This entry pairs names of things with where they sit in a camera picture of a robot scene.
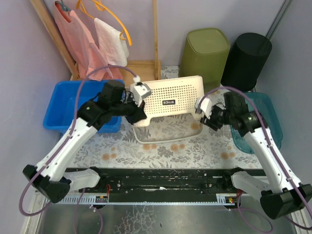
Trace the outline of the white plastic basin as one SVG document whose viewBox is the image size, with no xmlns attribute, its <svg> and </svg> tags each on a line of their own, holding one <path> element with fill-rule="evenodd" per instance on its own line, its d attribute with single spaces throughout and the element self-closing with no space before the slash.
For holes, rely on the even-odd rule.
<svg viewBox="0 0 312 234">
<path fill-rule="evenodd" d="M 204 95 L 201 76 L 144 82 L 151 95 L 144 99 L 147 118 L 133 125 L 142 144 L 164 143 L 196 137 L 202 133 L 195 102 Z"/>
</svg>

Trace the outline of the blue plastic tray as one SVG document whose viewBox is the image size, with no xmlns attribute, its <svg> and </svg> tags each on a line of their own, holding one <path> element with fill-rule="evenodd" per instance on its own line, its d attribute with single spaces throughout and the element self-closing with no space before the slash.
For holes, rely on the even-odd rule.
<svg viewBox="0 0 312 234">
<path fill-rule="evenodd" d="M 107 80 L 86 81 L 79 95 L 78 108 L 83 107 L 86 113 L 93 113 L 96 107 L 88 101 L 92 98 L 94 102 L 98 100 L 97 94 L 102 91 L 106 82 Z M 74 119 L 76 97 L 81 83 L 81 80 L 77 80 L 56 84 L 44 117 L 44 128 L 62 134 L 69 129 Z"/>
</svg>

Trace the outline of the white towel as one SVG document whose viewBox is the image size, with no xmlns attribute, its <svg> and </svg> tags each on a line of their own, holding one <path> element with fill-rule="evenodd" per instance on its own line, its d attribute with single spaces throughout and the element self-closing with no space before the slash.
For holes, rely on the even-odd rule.
<svg viewBox="0 0 312 234">
<path fill-rule="evenodd" d="M 121 32 L 102 20 L 94 19 L 99 50 L 110 65 L 127 66 L 129 50 L 126 41 L 120 38 Z"/>
</svg>

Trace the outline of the green mesh basket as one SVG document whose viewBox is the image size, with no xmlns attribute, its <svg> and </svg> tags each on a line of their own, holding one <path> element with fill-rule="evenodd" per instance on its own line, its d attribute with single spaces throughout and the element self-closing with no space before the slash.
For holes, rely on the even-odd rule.
<svg viewBox="0 0 312 234">
<path fill-rule="evenodd" d="M 220 86 L 231 44 L 217 28 L 190 31 L 185 40 L 179 76 L 201 76 L 204 92 Z"/>
</svg>

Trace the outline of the large black plastic bin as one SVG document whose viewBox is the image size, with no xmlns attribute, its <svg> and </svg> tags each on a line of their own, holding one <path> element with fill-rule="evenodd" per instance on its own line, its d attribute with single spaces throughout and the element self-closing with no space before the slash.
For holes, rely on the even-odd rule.
<svg viewBox="0 0 312 234">
<path fill-rule="evenodd" d="M 252 90 L 272 51 L 272 43 L 258 33 L 238 36 L 231 48 L 221 79 L 223 86 L 240 91 Z"/>
</svg>

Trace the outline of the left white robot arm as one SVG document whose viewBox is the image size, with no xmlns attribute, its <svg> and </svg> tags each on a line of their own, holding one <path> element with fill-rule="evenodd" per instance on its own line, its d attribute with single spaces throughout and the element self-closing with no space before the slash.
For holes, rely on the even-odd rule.
<svg viewBox="0 0 312 234">
<path fill-rule="evenodd" d="M 135 78 L 130 91 L 117 80 L 105 82 L 101 92 L 75 110 L 73 121 L 51 152 L 35 166 L 27 165 L 23 174 L 30 185 L 52 203 L 69 192 L 96 187 L 100 175 L 95 169 L 66 172 L 80 148 L 113 117 L 126 117 L 130 124 L 147 118 L 144 99 L 152 94 L 147 84 Z"/>
</svg>

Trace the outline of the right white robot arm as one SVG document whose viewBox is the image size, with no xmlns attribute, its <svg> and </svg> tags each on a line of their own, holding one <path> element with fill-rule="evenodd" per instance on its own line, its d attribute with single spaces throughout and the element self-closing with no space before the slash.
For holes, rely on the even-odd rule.
<svg viewBox="0 0 312 234">
<path fill-rule="evenodd" d="M 201 123 L 213 130 L 229 125 L 237 130 L 251 146 L 267 183 L 249 175 L 243 169 L 230 172 L 234 188 L 242 190 L 258 200 L 265 214 L 277 219 L 306 208 L 312 198 L 312 186 L 303 184 L 284 160 L 276 146 L 268 124 L 250 98 L 241 91 L 231 88 L 224 94 L 225 108 L 222 109 L 205 94 L 196 100 L 195 110 L 201 114 Z"/>
</svg>

